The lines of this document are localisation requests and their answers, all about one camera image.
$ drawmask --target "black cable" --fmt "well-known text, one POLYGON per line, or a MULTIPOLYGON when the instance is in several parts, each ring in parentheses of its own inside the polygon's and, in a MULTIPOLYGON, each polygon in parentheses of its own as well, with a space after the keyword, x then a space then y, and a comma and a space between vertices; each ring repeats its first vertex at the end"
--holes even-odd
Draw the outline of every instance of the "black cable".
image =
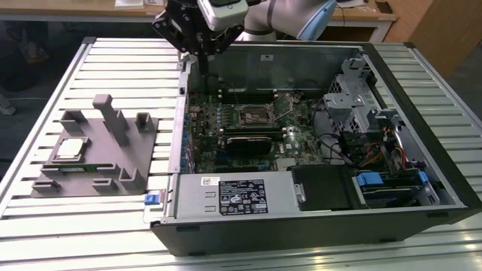
POLYGON ((344 154, 341 154, 339 151, 336 151, 333 148, 331 148, 331 146, 323 141, 318 139, 318 142, 321 143, 321 145, 324 147, 327 147, 341 159, 343 161, 348 164, 348 166, 353 167, 353 168, 357 168, 357 165, 349 160, 349 158, 347 158, 344 156, 344 154))
POLYGON ((317 107, 318 107, 318 105, 321 104, 321 101, 323 101, 323 99, 320 98, 320 99, 317 100, 317 103, 316 103, 316 106, 314 106, 314 112, 313 112, 313 114, 312 114, 312 116, 310 116, 310 120, 309 120, 309 122, 310 122, 310 127, 312 127, 313 134, 314 134, 316 138, 318 138, 318 137, 321 136, 321 135, 317 135, 317 134, 316 134, 316 130, 314 130, 314 115, 316 115, 316 112, 317 112, 317 107))
POLYGON ((343 16, 343 27, 345 26, 345 20, 344 20, 344 9, 336 4, 336 7, 341 9, 341 16, 343 16))
POLYGON ((331 147, 329 147, 329 158, 324 158, 324 159, 327 159, 328 161, 331 161, 331 160, 343 160, 341 158, 333 158, 333 157, 332 157, 332 148, 335 147, 335 145, 339 145, 339 143, 336 142, 336 143, 333 143, 333 144, 331 145, 331 147))
POLYGON ((339 135, 337 134, 333 134, 333 133, 321 133, 317 137, 321 137, 321 136, 331 136, 333 138, 339 138, 339 135))
POLYGON ((297 81, 297 83, 300 83, 300 82, 302 82, 302 81, 306 81, 306 82, 313 83, 313 85, 314 85, 318 89, 321 89, 321 86, 318 85, 318 83, 317 83, 313 79, 304 78, 304 79, 300 79, 300 80, 297 81))

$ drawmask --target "white label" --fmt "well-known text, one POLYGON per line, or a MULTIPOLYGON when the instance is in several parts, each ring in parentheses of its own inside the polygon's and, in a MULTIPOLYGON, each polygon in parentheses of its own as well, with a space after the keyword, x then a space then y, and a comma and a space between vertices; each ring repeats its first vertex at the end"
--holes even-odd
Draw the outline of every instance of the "white label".
POLYGON ((273 55, 261 55, 261 61, 272 61, 273 55))
POLYGON ((201 177, 201 185, 217 185, 218 177, 201 177))
POLYGON ((164 0, 144 0, 145 5, 162 6, 164 0))

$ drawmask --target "aluminum slotted table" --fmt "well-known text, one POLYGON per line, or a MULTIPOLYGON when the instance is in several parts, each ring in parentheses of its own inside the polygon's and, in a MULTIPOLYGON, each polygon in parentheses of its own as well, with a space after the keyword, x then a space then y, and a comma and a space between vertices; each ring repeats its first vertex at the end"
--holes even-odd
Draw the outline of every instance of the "aluminum slotted table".
MULTIPOLYGON (((375 45, 473 190, 482 193, 482 123, 416 49, 375 45)), ((160 119, 148 190, 166 186, 177 104, 177 51, 162 39, 86 39, 0 184, 1 270, 336 270, 482 268, 482 214, 403 242, 306 250, 173 257, 142 222, 144 196, 30 198, 62 126, 62 110, 98 113, 108 93, 124 116, 160 119)), ((385 104, 391 101, 380 89, 385 104)))

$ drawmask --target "floor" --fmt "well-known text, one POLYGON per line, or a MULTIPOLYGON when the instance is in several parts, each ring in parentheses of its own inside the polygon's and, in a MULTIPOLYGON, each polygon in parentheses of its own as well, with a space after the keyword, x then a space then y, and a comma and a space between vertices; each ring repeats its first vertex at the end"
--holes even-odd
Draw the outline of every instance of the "floor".
MULTIPOLYGON (((142 36, 149 37, 152 33, 145 26, 142 36)), ((89 25, 81 31, 74 33, 66 32, 59 23, 49 24, 49 47, 54 52, 50 59, 31 66, 33 72, 38 76, 38 84, 30 89, 9 93, 3 90, 1 94, 15 107, 13 116, 0 115, 0 179, 7 170, 9 163, 2 160, 13 159, 21 147, 22 141, 27 136, 34 121, 39 115, 46 100, 54 90, 55 84, 66 69, 71 56, 78 48, 81 36, 117 36, 125 37, 114 33, 118 29, 114 25, 105 27, 104 25, 89 25)), ((138 33, 138 27, 128 29, 132 33, 138 33)), ((0 39, 5 37, 3 29, 0 25, 0 39)), ((455 73, 448 78, 448 84, 467 103, 475 114, 482 118, 482 46, 477 46, 467 60, 461 63, 455 73)))

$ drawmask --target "motherboard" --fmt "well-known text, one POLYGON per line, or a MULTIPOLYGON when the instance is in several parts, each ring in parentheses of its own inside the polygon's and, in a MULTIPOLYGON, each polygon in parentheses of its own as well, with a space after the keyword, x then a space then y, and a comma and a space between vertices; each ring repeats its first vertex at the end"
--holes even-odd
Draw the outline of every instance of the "motherboard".
POLYGON ((194 172, 285 171, 323 163, 309 123, 313 106, 298 91, 192 93, 194 172))

